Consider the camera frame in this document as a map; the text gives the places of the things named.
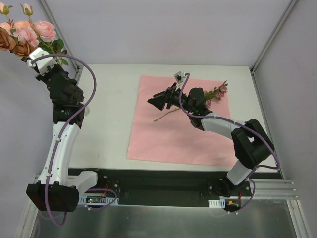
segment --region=artificial rose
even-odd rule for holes
[[[31,26],[31,24],[28,21],[17,21],[13,25],[13,28],[14,29],[20,29],[20,28],[28,27],[28,26]]]
[[[221,98],[224,97],[224,94],[228,92],[227,85],[228,84],[224,83],[219,87],[219,92],[217,93],[217,96],[216,96],[218,100],[221,100]]]
[[[11,33],[10,33],[11,26],[10,26],[9,23],[7,23],[7,22],[0,23],[0,27],[2,27],[2,28],[5,29],[9,34],[11,34]]]
[[[23,9],[23,13],[27,16],[31,16],[33,14],[33,8],[29,4],[21,4],[21,7]]]
[[[0,14],[2,15],[8,15],[10,13],[9,9],[12,6],[6,6],[2,2],[0,2]]]
[[[16,47],[14,47],[13,53],[16,56],[24,57],[28,56],[33,50],[35,50],[35,47],[32,46],[29,42],[21,41],[19,42],[19,44],[16,45]]]
[[[13,35],[17,37],[19,41],[27,41],[34,47],[39,45],[39,41],[37,39],[38,36],[30,26],[16,29]]]
[[[206,99],[205,102],[206,107],[210,107],[211,106],[211,99]]]
[[[9,33],[5,29],[0,27],[0,50],[12,51],[15,46],[15,40],[12,37],[10,37]]]
[[[0,12],[1,12],[2,14],[3,14],[3,12],[4,12],[4,7],[5,7],[4,3],[0,2]]]
[[[56,38],[55,27],[47,21],[38,21],[34,23],[35,29],[45,42],[51,42]]]

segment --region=metal frame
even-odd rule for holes
[[[38,0],[38,2],[40,3],[40,5],[43,9],[43,12],[46,14],[47,18],[55,26],[57,34],[61,38],[65,39],[63,37],[63,34],[62,34],[55,18],[53,17],[53,14],[52,14],[46,0]],[[258,56],[254,66],[251,69],[252,79],[253,79],[256,93],[258,96],[260,108],[261,108],[261,111],[263,114],[264,123],[265,123],[265,126],[267,128],[267,133],[268,133],[270,139],[272,139],[272,137],[271,137],[271,133],[269,131],[268,123],[266,120],[265,109],[264,109],[263,104],[262,104],[261,95],[259,94],[258,87],[256,85],[256,79],[255,79],[254,73],[258,69],[263,58],[265,57],[266,53],[268,52],[268,50],[272,46],[274,40],[276,39],[277,35],[279,34],[281,29],[285,25],[285,22],[290,17],[290,14],[293,12],[293,10],[298,2],[299,2],[299,0],[290,0],[286,10],[284,11],[283,15],[279,19],[279,21],[278,21],[276,27],[274,28],[271,36],[269,37],[269,39],[266,42],[264,48],[262,49],[260,55]],[[66,42],[65,42],[65,48],[67,49],[69,54],[72,54],[71,50]],[[75,79],[77,81],[79,81],[83,67],[78,65],[77,62],[75,62],[73,60],[71,61],[71,63],[76,71]],[[287,200],[290,215],[292,218],[292,222],[293,222],[297,237],[299,237],[299,238],[311,238],[312,237],[312,235],[309,231],[308,225],[307,225],[307,221],[304,217],[304,213],[303,213],[300,201],[298,200],[299,196],[297,194],[297,190],[295,189],[293,181],[291,181],[291,180],[255,179],[255,182],[256,182],[256,193],[255,193],[254,199],[283,199],[283,200]],[[17,237],[17,238],[30,237],[34,223],[35,223],[37,211],[38,211],[37,208],[29,200],[27,205],[26,205],[25,212],[22,216],[22,219],[21,219],[20,225],[19,225],[19,229],[18,229],[15,237]]]
[[[72,52],[71,52],[71,49],[70,49],[68,43],[66,42],[65,37],[64,37],[62,31],[60,30],[60,27],[58,26],[58,23],[56,22],[56,20],[55,20],[53,14],[52,14],[52,11],[51,11],[49,5],[47,4],[46,0],[38,0],[38,2],[39,2],[39,4],[40,4],[40,6],[41,6],[41,8],[42,8],[42,10],[43,10],[43,12],[44,12],[44,14],[46,15],[46,17],[47,17],[47,18],[49,19],[49,21],[54,25],[55,31],[56,31],[57,35],[58,35],[60,38],[63,39],[63,41],[64,41],[64,48],[67,50],[67,53],[72,56],[73,54],[72,54]],[[80,76],[81,76],[82,71],[83,71],[83,66],[82,66],[82,65],[79,65],[79,64],[78,64],[75,60],[73,60],[73,59],[69,59],[69,60],[70,60],[72,66],[73,66],[73,68],[74,68],[74,70],[75,70],[75,72],[76,72],[76,73],[75,73],[75,79],[77,80],[77,82],[79,82]]]
[[[291,214],[296,236],[298,238],[313,238],[305,219],[301,202],[299,200],[287,200],[287,205]]]
[[[277,35],[279,34],[281,29],[283,28],[285,22],[289,18],[290,14],[293,12],[293,10],[298,2],[299,2],[299,0],[291,0],[289,2],[287,8],[285,9],[281,18],[279,19],[276,27],[274,28],[274,30],[271,33],[270,37],[268,38],[266,44],[264,45],[264,48],[262,49],[260,55],[258,56],[254,66],[251,68],[251,73],[254,73],[258,69],[260,63],[262,62],[262,59],[264,58],[264,56],[266,55],[266,53],[268,52],[268,50],[272,46],[274,40],[276,39]]]

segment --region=brown rose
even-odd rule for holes
[[[23,56],[29,56],[29,54],[35,50],[35,47],[32,46],[27,41],[20,41],[19,44],[16,45],[13,49],[13,53],[16,56],[23,57]]]
[[[13,50],[16,46],[15,40],[10,37],[9,33],[0,27],[0,50]]]

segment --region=red wire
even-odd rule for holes
[[[242,192],[239,191],[239,199],[238,199],[239,203],[241,203],[241,197],[242,197]]]
[[[102,197],[102,198],[103,198],[103,197],[105,197],[105,196],[106,196],[106,194],[107,194],[107,191],[105,191],[105,192],[101,195],[101,197]]]

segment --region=flower stem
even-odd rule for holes
[[[43,40],[41,40],[41,41],[42,41],[47,47],[49,47],[49,49],[52,51],[52,54],[55,53],[55,51],[54,51],[53,47],[50,45],[50,43],[47,43],[47,42],[45,42],[45,41],[43,41]],[[56,62],[57,62],[60,66],[63,65],[63,63],[62,63],[62,61],[61,61],[61,57],[60,57],[60,61],[59,61],[58,57],[56,57],[55,60],[56,60]]]
[[[6,19],[8,20],[8,23],[10,24],[10,26],[12,27],[10,18],[9,18],[7,15],[5,15],[5,17],[6,17]]]
[[[161,118],[163,118],[164,116],[166,116],[167,114],[172,113],[172,112],[175,112],[175,111],[177,111],[177,110],[180,110],[180,108],[176,108],[176,109],[174,109],[173,111],[170,111],[170,112],[168,112],[168,113],[165,113],[163,116],[161,116],[160,118],[154,120],[153,122],[156,122],[156,121],[158,121],[159,119],[161,119]]]
[[[29,23],[30,23],[31,27],[33,27],[33,21],[32,21],[30,16],[28,16],[28,17],[29,17]]]

